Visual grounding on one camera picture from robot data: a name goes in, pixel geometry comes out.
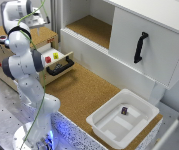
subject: wooden countertop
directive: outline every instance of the wooden countertop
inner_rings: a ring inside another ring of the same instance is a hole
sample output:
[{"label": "wooden countertop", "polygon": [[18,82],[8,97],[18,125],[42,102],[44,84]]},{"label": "wooden countertop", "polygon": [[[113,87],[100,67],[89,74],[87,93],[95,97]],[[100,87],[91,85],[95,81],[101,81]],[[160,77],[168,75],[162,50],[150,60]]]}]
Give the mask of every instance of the wooden countertop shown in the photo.
[{"label": "wooden countertop", "polygon": [[[109,150],[112,148],[94,134],[86,118],[118,92],[120,89],[77,63],[70,72],[46,87],[46,93],[60,99],[59,111]],[[161,119],[162,115],[156,116],[126,150],[135,149]]]}]

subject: drawer handle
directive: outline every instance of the drawer handle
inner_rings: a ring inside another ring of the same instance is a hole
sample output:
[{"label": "drawer handle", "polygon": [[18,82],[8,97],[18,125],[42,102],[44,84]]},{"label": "drawer handle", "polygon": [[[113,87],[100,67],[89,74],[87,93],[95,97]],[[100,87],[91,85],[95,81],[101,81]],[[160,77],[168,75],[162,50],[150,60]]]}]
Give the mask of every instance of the drawer handle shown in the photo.
[{"label": "drawer handle", "polygon": [[142,32],[142,36],[140,37],[138,41],[138,45],[136,48],[136,53],[134,57],[134,63],[137,64],[139,61],[142,60],[142,57],[140,56],[141,50],[142,50],[142,45],[143,45],[143,40],[147,38],[149,35],[145,32]]},{"label": "drawer handle", "polygon": [[52,75],[52,76],[56,76],[58,74],[60,74],[61,72],[65,71],[66,69],[72,67],[74,65],[74,62],[69,58],[69,56],[66,57],[66,61],[68,62],[67,65],[61,67],[61,68],[58,68],[58,69],[55,69],[55,70],[51,70],[49,67],[46,68],[46,71]]}]

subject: sink basin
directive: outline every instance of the sink basin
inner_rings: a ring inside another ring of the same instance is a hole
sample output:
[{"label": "sink basin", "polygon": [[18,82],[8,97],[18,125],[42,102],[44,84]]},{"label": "sink basin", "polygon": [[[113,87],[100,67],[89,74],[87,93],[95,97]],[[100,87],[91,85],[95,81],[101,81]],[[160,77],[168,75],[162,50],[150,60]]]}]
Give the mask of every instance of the sink basin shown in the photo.
[{"label": "sink basin", "polygon": [[[126,107],[127,114],[121,114]],[[159,109],[124,89],[92,113],[86,121],[94,133],[115,149],[126,148],[158,115]]]}]

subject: cabinet handle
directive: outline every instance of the cabinet handle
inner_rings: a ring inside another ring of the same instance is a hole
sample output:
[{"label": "cabinet handle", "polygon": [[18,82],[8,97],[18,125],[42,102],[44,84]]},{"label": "cabinet handle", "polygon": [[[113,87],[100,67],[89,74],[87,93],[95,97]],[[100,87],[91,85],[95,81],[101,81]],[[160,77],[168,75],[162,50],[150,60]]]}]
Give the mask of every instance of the cabinet handle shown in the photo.
[{"label": "cabinet handle", "polygon": [[52,76],[56,76],[60,73],[62,73],[63,71],[65,71],[66,69],[72,67],[74,65],[74,62],[69,58],[69,56],[66,57],[66,61],[68,62],[67,65],[61,67],[61,68],[58,68],[58,69],[54,69],[54,70],[51,70],[49,67],[46,68],[46,71],[52,75]]},{"label": "cabinet handle", "polygon": [[136,48],[136,53],[134,57],[134,63],[137,64],[139,61],[142,60],[142,57],[140,56],[141,50],[142,50],[142,45],[143,45],[143,40],[147,38],[149,35],[145,32],[142,32],[142,36],[140,37],[138,41],[138,45]]}]

